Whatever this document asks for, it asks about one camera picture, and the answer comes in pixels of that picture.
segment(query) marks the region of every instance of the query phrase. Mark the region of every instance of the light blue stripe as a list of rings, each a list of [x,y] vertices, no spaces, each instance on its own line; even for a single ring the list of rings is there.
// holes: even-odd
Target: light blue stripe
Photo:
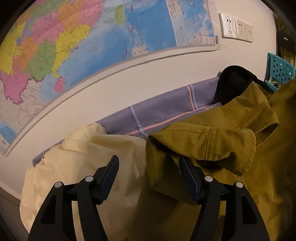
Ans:
[[[143,136],[145,136],[145,137],[147,138],[147,137],[148,137],[148,134],[146,134],[146,133],[144,132],[144,130],[143,130],[143,128],[142,128],[142,125],[141,125],[140,122],[139,122],[139,119],[138,119],[138,117],[137,117],[137,115],[136,115],[136,112],[135,112],[133,106],[130,106],[129,109],[130,109],[130,112],[132,113],[133,117],[135,118],[136,124],[137,124],[137,126],[139,127],[140,132],[142,133]]]
[[[194,88],[192,85],[189,85],[190,86],[190,89],[191,89],[191,93],[192,93],[192,99],[193,99],[193,104],[194,104],[194,107],[195,109],[197,109],[197,104],[196,104],[196,101],[195,101],[195,94],[194,94]]]

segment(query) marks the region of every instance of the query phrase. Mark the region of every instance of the cream garment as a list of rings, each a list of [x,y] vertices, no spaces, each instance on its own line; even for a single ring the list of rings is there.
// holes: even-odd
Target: cream garment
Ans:
[[[109,197],[98,207],[110,241],[128,237],[141,192],[146,166],[146,141],[132,136],[107,135],[97,123],[84,125],[60,145],[44,155],[35,168],[29,168],[22,190],[20,215],[28,232],[35,217],[57,181],[65,185],[77,183],[106,166],[113,155],[119,157],[119,171]],[[77,202],[73,202],[73,218],[77,241],[84,240]]]

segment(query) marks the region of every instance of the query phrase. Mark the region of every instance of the white wall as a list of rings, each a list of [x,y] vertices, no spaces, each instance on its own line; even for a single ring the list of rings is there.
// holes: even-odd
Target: white wall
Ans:
[[[152,61],[87,87],[41,119],[8,157],[0,155],[0,186],[20,198],[25,171],[32,167],[32,159],[65,138],[78,123],[91,124],[129,105],[215,77],[229,65],[241,65],[264,79],[267,53],[276,53],[276,26],[272,12],[260,0],[215,2],[218,12],[253,26],[253,43],[222,39],[221,50]]]

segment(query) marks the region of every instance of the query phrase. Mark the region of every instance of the purple fabric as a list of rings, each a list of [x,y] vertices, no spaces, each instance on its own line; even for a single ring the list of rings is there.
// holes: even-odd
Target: purple fabric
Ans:
[[[186,119],[192,115],[220,106],[214,100],[219,77],[158,95],[142,101],[102,120],[107,134],[130,135],[146,139],[169,124]],[[48,151],[33,159],[35,166]]]

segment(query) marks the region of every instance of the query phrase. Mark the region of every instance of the white switch plate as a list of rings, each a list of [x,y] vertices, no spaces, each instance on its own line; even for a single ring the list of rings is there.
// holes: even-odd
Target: white switch plate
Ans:
[[[237,31],[235,27],[235,18],[224,13],[219,13],[222,37],[237,38]]]
[[[249,24],[245,24],[246,26],[246,41],[253,42],[253,27]]]
[[[237,39],[247,40],[246,24],[243,21],[236,19],[235,25],[236,25],[236,29],[237,29]]]

